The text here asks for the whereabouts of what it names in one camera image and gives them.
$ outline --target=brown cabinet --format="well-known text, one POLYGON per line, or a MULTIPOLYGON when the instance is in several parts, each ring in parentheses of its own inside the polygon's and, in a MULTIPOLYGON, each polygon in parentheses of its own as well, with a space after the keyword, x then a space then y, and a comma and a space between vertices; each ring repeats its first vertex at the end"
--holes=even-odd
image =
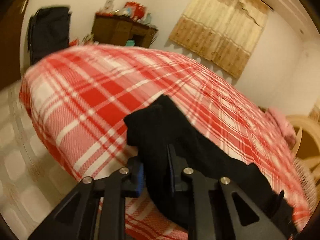
POLYGON ((135 46, 149 48, 158 30, 132 21, 129 17, 96 14, 92 33, 94 41, 124 46, 134 40, 135 46))

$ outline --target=plaid blanket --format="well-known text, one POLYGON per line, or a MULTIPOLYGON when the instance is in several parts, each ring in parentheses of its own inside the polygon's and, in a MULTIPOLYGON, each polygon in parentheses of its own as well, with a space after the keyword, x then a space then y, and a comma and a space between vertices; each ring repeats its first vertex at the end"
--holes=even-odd
MULTIPOLYGON (((78 181, 108 176, 137 154, 123 118, 169 95, 202 134, 226 154, 254 162, 294 207, 301 230, 308 205, 279 131, 245 96, 181 54, 111 45, 72 47, 30 68, 20 100, 52 156, 78 181)), ((187 239, 159 213, 145 190, 126 200, 126 232, 138 240, 187 239)))

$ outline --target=brown door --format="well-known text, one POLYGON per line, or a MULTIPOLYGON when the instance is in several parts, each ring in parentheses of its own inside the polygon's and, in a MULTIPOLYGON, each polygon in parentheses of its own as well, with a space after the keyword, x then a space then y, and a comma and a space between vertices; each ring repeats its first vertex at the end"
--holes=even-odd
POLYGON ((28 0, 14 0, 0 22, 0 90, 21 78, 20 33, 28 0))

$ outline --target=red and white checkered fabric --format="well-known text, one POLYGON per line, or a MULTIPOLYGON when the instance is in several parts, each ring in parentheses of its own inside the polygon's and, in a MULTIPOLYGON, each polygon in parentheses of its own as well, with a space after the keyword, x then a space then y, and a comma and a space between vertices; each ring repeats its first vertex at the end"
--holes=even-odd
MULTIPOLYGON (((308 204, 284 138, 257 106, 193 59, 137 47, 72 47, 27 71, 20 100, 52 156, 81 180, 108 176, 136 155, 123 118, 163 93, 226 154, 256 163, 277 193, 284 190, 299 229, 306 224, 308 204)), ((138 240, 187 239, 146 190, 126 201, 126 232, 138 240)))

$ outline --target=tiled floor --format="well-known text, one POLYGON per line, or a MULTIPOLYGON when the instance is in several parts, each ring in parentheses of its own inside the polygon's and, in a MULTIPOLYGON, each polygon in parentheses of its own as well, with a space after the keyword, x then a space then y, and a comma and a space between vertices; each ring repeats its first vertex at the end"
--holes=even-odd
POLYGON ((20 240, 74 187, 20 104, 20 82, 0 92, 0 213, 20 240))

